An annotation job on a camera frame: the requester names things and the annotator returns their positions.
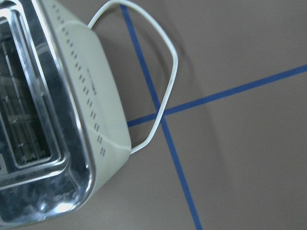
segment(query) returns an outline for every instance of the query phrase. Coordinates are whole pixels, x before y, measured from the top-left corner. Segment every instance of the cable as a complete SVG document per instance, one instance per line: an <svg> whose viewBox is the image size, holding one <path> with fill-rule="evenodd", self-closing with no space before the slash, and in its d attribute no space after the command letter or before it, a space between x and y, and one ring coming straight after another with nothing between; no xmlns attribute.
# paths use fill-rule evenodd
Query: cable
<svg viewBox="0 0 307 230"><path fill-rule="evenodd" d="M141 8L139 5L137 5L133 2L130 2L128 0L110 0L110 1L108 1L94 15L94 17L92 18L92 20L88 24L88 27L90 29L92 29L93 26L95 25L95 23L97 22L97 20L100 18L100 16L106 10L108 10L113 5L119 5L119 4L127 6L129 8L132 8L136 12L140 13L156 29L158 34L162 37L162 39L166 43L166 46L168 47L168 49L169 49L169 51L172 55L172 59L173 59L173 67L172 67L171 76L170 76L169 83L168 83L168 86L167 86L166 91L165 91L165 95L164 95L163 100L161 102L156 120L154 121L153 127L152 127L148 137L146 138L146 140L144 142L142 142L141 144L137 145L136 147L132 148L131 154L134 154L135 152L141 150L146 145L148 145L148 143L153 139L154 134L156 133L156 131L158 129L159 123L162 119L162 115L163 115L165 107L166 107L166 103L168 101L169 95L172 91L174 81L175 81L175 78L176 78L177 69L178 69L178 55L177 55L177 52L176 52L176 49L175 49L173 43L171 42L171 40L169 39L169 37L167 36L165 31L162 29L162 27L158 24L158 22L149 13L147 13L143 8Z"/></svg>

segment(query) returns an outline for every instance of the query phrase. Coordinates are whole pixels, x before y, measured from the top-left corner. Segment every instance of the blue grout line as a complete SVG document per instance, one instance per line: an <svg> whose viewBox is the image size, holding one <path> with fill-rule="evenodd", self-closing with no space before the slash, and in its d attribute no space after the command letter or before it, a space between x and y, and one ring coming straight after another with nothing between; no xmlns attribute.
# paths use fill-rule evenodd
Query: blue grout line
<svg viewBox="0 0 307 230"><path fill-rule="evenodd" d="M254 89L254 88L275 82L275 81L279 81L279 80L282 80L282 79L285 79L285 78L289 78L289 77L295 76L297 74L304 73L306 71L307 71L307 65L300 66L300 67L297 67L297 68L294 68L294 69L291 69L291 70L288 70L288 71L285 71L285 72L281 72L281 73L278 73L278 74L275 74L275 75L272 75L272 76L269 76L269 77L266 77L266 78L263 78L263 79L260 79L260 80L256 80L256 81L244 84L244 85L234 87L234 88L229 89L229 90L218 92L218 93L197 99L195 101L191 101L191 102L188 102L188 103L184 103L184 104L166 109L165 112L164 112L164 115L167 116L167 115L178 113L178 112L181 112L181 111L184 111L184 110L187 110L187 109L191 109L193 107L196 107L196 106L199 106L199 105L202 105L202 104L206 104L206 103L216 101L216 100L219 100L219 99L222 99L222 98L225 98L225 97L229 97L229 96L235 95L237 93L245 92L245 91L248 91L248 90L251 90L251 89ZM154 120L154 119L155 119L155 114L150 114L150 115L129 121L128 126L129 127L136 126L136 125L139 125L139 124L142 124L142 123Z"/></svg>
<svg viewBox="0 0 307 230"><path fill-rule="evenodd" d="M156 90L154 88L154 84L153 84L152 78L150 76L149 70L147 68L147 64L146 64L145 58L143 56L142 49L141 49L141 46L139 44L138 38L136 36L131 18L129 16L129 12L128 12L126 6L121 6L121 10L123 12L124 19L126 21L127 28L129 30L135 51L136 51L137 56L139 58L139 62L140 62L143 74L145 76L145 79L146 79L146 82L147 82L147 85L148 85L148 89L150 91L155 109L156 109L156 111L158 111L159 107L160 107L159 99L158 99ZM182 167L181 167L181 164L180 164L180 160L179 160L175 145L173 143L172 136L170 134L168 125L167 125L164 117L162 117L161 125L162 125L162 129L163 129L169 150L171 152L171 156L172 156L172 159L173 159L173 162L174 162L174 165L175 165L175 168L176 168L176 171L177 171L177 174L178 174L178 177L179 177L179 180L180 180L186 201L188 203L188 206L189 206L195 227L196 227L197 230L202 230L201 221L199 219L196 207L194 205L193 198L192 198L191 192L189 190L187 180L184 176L184 173L183 173L183 170L182 170Z"/></svg>

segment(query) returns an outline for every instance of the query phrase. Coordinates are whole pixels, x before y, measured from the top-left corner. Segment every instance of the shiny metal surface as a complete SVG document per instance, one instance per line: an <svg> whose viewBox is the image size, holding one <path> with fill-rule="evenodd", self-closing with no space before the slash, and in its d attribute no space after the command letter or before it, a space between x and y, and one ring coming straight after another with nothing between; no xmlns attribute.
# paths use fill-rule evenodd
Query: shiny metal surface
<svg viewBox="0 0 307 230"><path fill-rule="evenodd" d="M94 164L73 102L74 92L43 15L38 1L0 4L0 22L10 26L25 77L17 82L11 72L9 78L3 77L1 81L13 82L15 89L17 84L26 85L35 106L32 112L36 112L29 115L21 106L20 114L6 119L1 112L4 116L0 130L0 228L43 221L72 211L87 200L93 189ZM49 155L38 161L18 161L5 120L33 117L40 122ZM35 141L33 134L29 138Z"/></svg>

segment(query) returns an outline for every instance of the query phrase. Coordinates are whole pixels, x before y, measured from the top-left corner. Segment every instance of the metal grate inside toaster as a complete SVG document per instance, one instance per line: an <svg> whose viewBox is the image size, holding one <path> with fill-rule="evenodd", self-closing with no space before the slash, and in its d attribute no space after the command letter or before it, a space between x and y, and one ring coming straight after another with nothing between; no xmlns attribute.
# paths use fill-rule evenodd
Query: metal grate inside toaster
<svg viewBox="0 0 307 230"><path fill-rule="evenodd" d="M16 167L49 158L28 82L6 19L0 22L0 115Z"/></svg>

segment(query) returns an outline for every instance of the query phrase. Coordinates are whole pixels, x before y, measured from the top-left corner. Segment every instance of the toaster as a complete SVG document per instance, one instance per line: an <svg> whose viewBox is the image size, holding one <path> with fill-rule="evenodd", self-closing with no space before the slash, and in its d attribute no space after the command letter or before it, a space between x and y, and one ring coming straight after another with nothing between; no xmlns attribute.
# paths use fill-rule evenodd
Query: toaster
<svg viewBox="0 0 307 230"><path fill-rule="evenodd" d="M136 151L99 14L87 26L56 0L0 0L0 229L78 209Z"/></svg>

